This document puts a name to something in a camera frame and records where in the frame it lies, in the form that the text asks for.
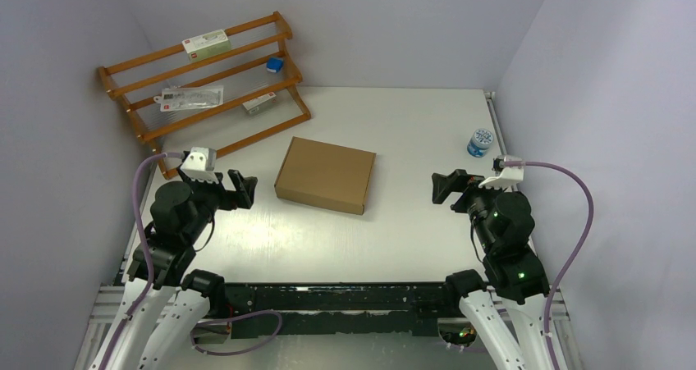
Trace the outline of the brown cardboard box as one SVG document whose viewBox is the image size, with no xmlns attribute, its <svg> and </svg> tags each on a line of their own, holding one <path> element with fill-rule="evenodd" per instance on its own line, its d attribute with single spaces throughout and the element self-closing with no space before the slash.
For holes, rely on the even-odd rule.
<svg viewBox="0 0 696 370">
<path fill-rule="evenodd" d="M 279 199 L 362 215 L 377 154 L 294 137 L 274 183 Z"/>
</svg>

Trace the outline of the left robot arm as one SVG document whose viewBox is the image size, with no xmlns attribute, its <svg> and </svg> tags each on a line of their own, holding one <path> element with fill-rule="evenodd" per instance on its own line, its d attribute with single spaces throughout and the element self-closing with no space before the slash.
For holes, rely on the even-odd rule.
<svg viewBox="0 0 696 370">
<path fill-rule="evenodd" d="M 219 172 L 181 167 L 178 173 L 179 181 L 156 191 L 151 222 L 138 226 L 142 241 L 95 369 L 162 369 L 199 321 L 230 314 L 223 277 L 189 266 L 216 212 L 251 208 L 258 180 L 230 170 L 228 190 Z"/>
</svg>

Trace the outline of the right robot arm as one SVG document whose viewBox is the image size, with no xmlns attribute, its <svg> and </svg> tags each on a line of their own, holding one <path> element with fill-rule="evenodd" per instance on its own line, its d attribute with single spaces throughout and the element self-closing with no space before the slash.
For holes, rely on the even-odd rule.
<svg viewBox="0 0 696 370">
<path fill-rule="evenodd" d="M 469 269 L 446 278 L 445 310 L 469 321 L 497 368 L 562 369 L 545 309 L 551 286 L 529 244 L 535 221 L 528 199 L 505 171 L 484 178 L 456 169 L 434 173 L 432 183 L 435 204 L 460 194 L 451 210 L 468 216 L 483 251 L 483 274 Z"/>
</svg>

